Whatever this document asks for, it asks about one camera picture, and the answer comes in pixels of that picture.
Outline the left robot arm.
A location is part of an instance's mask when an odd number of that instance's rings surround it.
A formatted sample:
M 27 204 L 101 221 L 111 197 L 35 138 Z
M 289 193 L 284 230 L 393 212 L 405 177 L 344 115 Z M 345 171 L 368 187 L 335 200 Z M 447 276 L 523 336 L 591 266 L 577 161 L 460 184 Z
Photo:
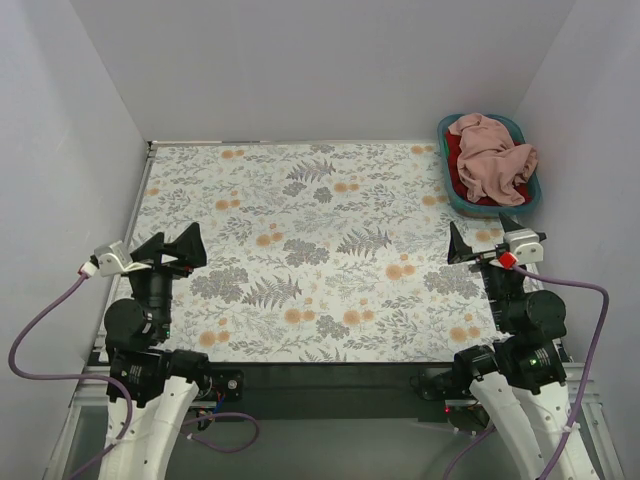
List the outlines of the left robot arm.
M 157 233 L 134 251 L 122 242 L 94 252 L 104 277 L 120 276 L 129 297 L 104 314 L 109 360 L 108 431 L 102 479 L 162 479 L 193 400 L 205 398 L 213 377 L 205 355 L 163 351 L 170 335 L 172 287 L 207 263 L 200 226 L 191 223 L 177 238 Z

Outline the pink t shirt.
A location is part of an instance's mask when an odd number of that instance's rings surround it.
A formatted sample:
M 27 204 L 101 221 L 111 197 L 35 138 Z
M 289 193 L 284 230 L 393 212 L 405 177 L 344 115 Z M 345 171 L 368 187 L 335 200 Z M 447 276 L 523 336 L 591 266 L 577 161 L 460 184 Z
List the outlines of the pink t shirt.
M 480 113 L 459 117 L 448 132 L 460 140 L 456 168 L 468 201 L 490 199 L 504 207 L 526 202 L 517 188 L 527 184 L 536 170 L 534 146 L 517 145 L 502 122 Z

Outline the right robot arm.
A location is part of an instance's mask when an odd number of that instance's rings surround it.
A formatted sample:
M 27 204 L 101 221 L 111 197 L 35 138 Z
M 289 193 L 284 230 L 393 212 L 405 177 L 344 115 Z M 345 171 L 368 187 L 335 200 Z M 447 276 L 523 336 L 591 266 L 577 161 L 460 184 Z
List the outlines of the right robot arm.
M 555 346 L 567 333 L 566 305 L 548 290 L 528 292 L 529 266 L 544 258 L 546 236 L 502 215 L 503 240 L 475 251 L 450 227 L 449 264 L 471 262 L 481 273 L 494 323 L 504 337 L 455 354 L 454 389 L 474 397 L 489 416 L 523 479 L 598 476 L 576 422 L 587 377 L 570 394 Z

